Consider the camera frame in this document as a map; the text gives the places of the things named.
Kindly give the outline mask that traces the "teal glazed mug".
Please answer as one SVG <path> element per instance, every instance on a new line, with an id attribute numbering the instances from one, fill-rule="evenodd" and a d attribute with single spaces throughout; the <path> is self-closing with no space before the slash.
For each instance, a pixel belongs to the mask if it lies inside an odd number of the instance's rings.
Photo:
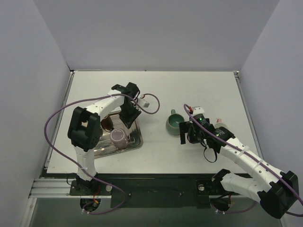
<path id="1" fill-rule="evenodd" d="M 180 134 L 179 124 L 184 122 L 185 119 L 182 115 L 176 113 L 175 109 L 172 109 L 170 116 L 166 120 L 166 130 L 170 135 L 178 136 Z"/>

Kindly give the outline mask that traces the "mauve cylindrical mug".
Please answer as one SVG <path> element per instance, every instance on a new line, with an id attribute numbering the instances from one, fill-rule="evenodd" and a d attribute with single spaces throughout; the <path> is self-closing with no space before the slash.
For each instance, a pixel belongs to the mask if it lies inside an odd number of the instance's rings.
<path id="1" fill-rule="evenodd" d="M 117 149 L 125 149 L 128 145 L 128 137 L 123 129 L 113 129 L 110 133 L 110 140 Z"/>

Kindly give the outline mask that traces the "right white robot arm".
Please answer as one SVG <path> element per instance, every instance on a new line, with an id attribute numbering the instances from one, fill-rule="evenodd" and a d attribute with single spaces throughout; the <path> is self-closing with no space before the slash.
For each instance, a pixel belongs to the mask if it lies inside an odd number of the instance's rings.
<path id="1" fill-rule="evenodd" d="M 223 123 L 212 125 L 202 114 L 194 122 L 179 124 L 181 144 L 200 143 L 238 165 L 250 177 L 245 178 L 222 169 L 212 178 L 211 187 L 216 193 L 234 192 L 258 202 L 263 210 L 280 219 L 298 200 L 298 177 L 292 171 L 284 173 L 271 166 L 229 131 Z"/>

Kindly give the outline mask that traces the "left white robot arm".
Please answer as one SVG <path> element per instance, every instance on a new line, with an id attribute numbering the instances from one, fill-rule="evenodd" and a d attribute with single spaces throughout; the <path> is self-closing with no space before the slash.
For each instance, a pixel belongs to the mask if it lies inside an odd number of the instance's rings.
<path id="1" fill-rule="evenodd" d="M 77 156 L 77 178 L 81 180 L 80 188 L 91 195 L 97 190 L 97 182 L 92 178 L 97 172 L 94 165 L 93 148 L 97 145 L 101 132 L 101 121 L 114 109 L 120 107 L 119 118 L 126 128 L 130 128 L 141 111 L 135 107 L 131 99 L 139 93 L 136 84 L 129 82 L 125 87 L 114 85 L 103 97 L 85 108 L 76 107 L 73 110 L 68 129 L 68 138 L 74 146 Z"/>

